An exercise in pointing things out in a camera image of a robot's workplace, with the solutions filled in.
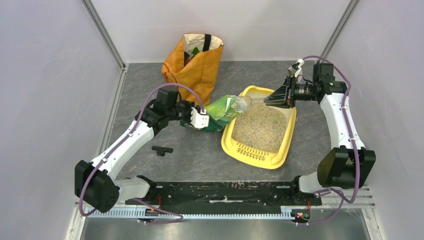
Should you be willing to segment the green cat litter bag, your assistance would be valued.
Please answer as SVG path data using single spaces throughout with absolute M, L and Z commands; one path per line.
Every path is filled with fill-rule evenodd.
M 221 132 L 228 123 L 235 119 L 240 113 L 246 110 L 246 105 L 239 96 L 225 95 L 218 100 L 204 107 L 209 115 L 208 126 L 204 128 L 196 128 L 190 122 L 184 120 L 179 121 L 179 125 L 183 128 L 200 130 L 209 133 Z

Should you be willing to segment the clear plastic litter scoop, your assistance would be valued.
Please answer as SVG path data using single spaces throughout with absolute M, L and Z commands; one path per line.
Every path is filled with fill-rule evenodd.
M 231 95 L 230 97 L 234 100 L 234 103 L 232 105 L 233 109 L 239 113 L 245 112 L 249 110 L 251 107 L 256 105 L 258 106 L 265 105 L 263 97 L 251 98 L 248 95 L 239 95 L 239 96 Z

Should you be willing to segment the yellow litter box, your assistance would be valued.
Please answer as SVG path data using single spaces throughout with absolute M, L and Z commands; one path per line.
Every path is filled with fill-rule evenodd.
M 221 147 L 230 157 L 257 168 L 277 169 L 289 152 L 297 117 L 296 108 L 266 106 L 263 98 L 272 89 L 248 86 L 241 96 L 253 100 L 253 108 L 227 124 Z

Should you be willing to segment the orange paper shopping bag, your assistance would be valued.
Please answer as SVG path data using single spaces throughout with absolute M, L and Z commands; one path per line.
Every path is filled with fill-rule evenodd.
M 204 105 L 208 105 L 224 47 L 224 41 L 212 34 L 184 34 L 162 64 L 161 74 L 165 82 L 187 86 Z

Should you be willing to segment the black bag clip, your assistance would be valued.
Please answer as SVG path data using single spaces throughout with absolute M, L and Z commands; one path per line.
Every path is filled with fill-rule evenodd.
M 151 149 L 156 152 L 157 156 L 160 156 L 160 157 L 164 157 L 166 153 L 172 153 L 174 151 L 173 148 L 156 146 L 156 145 L 153 145 Z

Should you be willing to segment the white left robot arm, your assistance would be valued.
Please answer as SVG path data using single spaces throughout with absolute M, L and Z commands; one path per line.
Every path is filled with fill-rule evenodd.
M 87 217 L 95 211 L 106 213 L 117 203 L 141 200 L 152 204 L 157 191 L 143 177 L 118 180 L 117 175 L 133 155 L 152 140 L 170 121 L 185 120 L 195 127 L 208 125 L 209 116 L 200 101 L 181 98 L 179 84 L 163 84 L 147 97 L 127 130 L 106 150 L 87 162 L 81 160 L 74 169 L 74 190 L 78 208 Z

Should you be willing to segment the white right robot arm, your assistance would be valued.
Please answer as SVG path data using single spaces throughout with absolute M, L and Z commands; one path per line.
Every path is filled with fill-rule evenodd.
M 292 109 L 299 101 L 317 102 L 324 113 L 330 134 L 331 150 L 320 161 L 317 171 L 296 179 L 288 191 L 289 200 L 300 205 L 309 198 L 334 188 L 358 191 L 376 162 L 376 154 L 366 148 L 356 131 L 349 109 L 349 85 L 337 81 L 332 63 L 316 63 L 312 79 L 298 82 L 298 60 L 289 69 L 283 85 L 265 97 L 267 106 Z

